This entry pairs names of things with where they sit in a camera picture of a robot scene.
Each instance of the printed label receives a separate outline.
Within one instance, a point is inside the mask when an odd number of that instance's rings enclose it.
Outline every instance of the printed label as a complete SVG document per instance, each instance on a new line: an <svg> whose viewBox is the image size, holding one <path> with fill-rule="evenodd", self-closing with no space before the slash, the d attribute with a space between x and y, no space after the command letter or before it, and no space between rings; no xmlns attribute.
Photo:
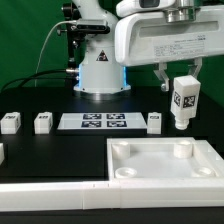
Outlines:
<svg viewBox="0 0 224 224"><path fill-rule="evenodd" d="M188 58L189 55L203 54L205 51L205 35L195 35L189 39L167 39L165 44L162 40L154 41L155 58Z"/></svg>
<svg viewBox="0 0 224 224"><path fill-rule="evenodd" d="M16 116L7 116L7 117L5 117L5 119L15 119L16 118Z"/></svg>
<svg viewBox="0 0 224 224"><path fill-rule="evenodd" d="M109 61L105 52L101 51L100 55L98 56L96 61Z"/></svg>
<svg viewBox="0 0 224 224"><path fill-rule="evenodd" d="M159 119L159 116L150 116L150 119L158 120Z"/></svg>
<svg viewBox="0 0 224 224"><path fill-rule="evenodd" d="M82 128L100 128L101 121L83 121Z"/></svg>
<svg viewBox="0 0 224 224"><path fill-rule="evenodd" d="M48 116L39 116L40 119L48 119Z"/></svg>
<svg viewBox="0 0 224 224"><path fill-rule="evenodd" d="M84 114L83 120L99 120L102 119L102 114Z"/></svg>
<svg viewBox="0 0 224 224"><path fill-rule="evenodd" d="M125 119L125 115L124 114L107 114L107 119L116 119L116 120L119 120L119 119Z"/></svg>
<svg viewBox="0 0 224 224"><path fill-rule="evenodd" d="M107 121L108 128L125 128L127 127L126 121Z"/></svg>
<svg viewBox="0 0 224 224"><path fill-rule="evenodd" d="M196 96L184 97L183 108L193 107L195 105Z"/></svg>
<svg viewBox="0 0 224 224"><path fill-rule="evenodd" d="M174 93L174 102L177 104L178 107L180 106L180 101L181 101L181 96L177 92L175 92Z"/></svg>

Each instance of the black cable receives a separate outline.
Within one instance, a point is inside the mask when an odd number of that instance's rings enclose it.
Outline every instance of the black cable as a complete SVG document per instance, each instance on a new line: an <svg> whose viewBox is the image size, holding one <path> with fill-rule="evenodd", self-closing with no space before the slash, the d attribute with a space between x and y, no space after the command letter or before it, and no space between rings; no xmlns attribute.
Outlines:
<svg viewBox="0 0 224 224"><path fill-rule="evenodd" d="M48 75L48 74L54 74L54 73L64 73L64 72L66 72L65 69L55 69L55 70L38 72L34 75L29 76L26 80L24 80L22 83L20 83L18 87L23 87L27 82L29 82L29 79L32 79L33 77L39 77L42 75Z"/></svg>
<svg viewBox="0 0 224 224"><path fill-rule="evenodd" d="M19 78L19 79L14 79L14 80L12 80L12 81L6 83L6 84L2 87L1 92L3 92L3 91L6 89L7 86L11 85L11 84L14 83L14 82L19 82L19 81L26 81L26 82L28 82L28 81L36 80L36 79L37 79L37 80L40 80L40 79L42 79L42 80L48 80L48 79L53 79L53 80L61 80L61 79L66 80L66 79L68 79L68 80L72 80L72 78L67 78L67 77L64 77L64 78L37 78L37 77Z"/></svg>

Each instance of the white block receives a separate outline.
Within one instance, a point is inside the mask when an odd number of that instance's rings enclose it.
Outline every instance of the white block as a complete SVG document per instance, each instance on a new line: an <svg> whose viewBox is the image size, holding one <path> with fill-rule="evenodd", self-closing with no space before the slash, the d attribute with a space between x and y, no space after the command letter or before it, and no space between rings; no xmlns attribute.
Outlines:
<svg viewBox="0 0 224 224"><path fill-rule="evenodd" d="M52 113L39 113L34 121L35 134L49 134L52 125Z"/></svg>
<svg viewBox="0 0 224 224"><path fill-rule="evenodd" d="M5 159L3 144L0 144L0 165Z"/></svg>
<svg viewBox="0 0 224 224"><path fill-rule="evenodd" d="M21 126L20 113L13 112L7 113L1 120L1 133L4 134L16 134Z"/></svg>
<svg viewBox="0 0 224 224"><path fill-rule="evenodd" d="M189 119L196 116L200 86L201 83L191 75L174 78L171 112L177 129L186 129Z"/></svg>
<svg viewBox="0 0 224 224"><path fill-rule="evenodd" d="M162 114L149 113L147 125L148 134L161 134Z"/></svg>

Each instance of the warning label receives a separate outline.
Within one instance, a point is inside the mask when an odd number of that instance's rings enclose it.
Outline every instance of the warning label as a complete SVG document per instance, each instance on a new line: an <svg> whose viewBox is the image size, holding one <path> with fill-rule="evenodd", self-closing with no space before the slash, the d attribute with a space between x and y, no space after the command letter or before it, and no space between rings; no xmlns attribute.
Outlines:
<svg viewBox="0 0 224 224"><path fill-rule="evenodd" d="M97 58L96 61L109 61L105 52L104 51L101 51L99 57Z"/></svg>

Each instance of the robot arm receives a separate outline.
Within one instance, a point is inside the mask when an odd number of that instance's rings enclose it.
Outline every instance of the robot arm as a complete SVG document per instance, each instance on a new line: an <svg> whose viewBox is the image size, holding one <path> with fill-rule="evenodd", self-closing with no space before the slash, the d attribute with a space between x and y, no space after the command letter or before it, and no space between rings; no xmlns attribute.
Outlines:
<svg viewBox="0 0 224 224"><path fill-rule="evenodd" d="M116 27L116 60L124 66L154 64L162 89L167 91L166 63L193 59L188 76L174 79L171 112L176 127L184 130L196 115L200 83L195 78L202 57L224 54L224 6L196 10L190 0L168 1L165 7L147 2L151 1L123 0L117 5L118 14L128 16Z"/></svg>

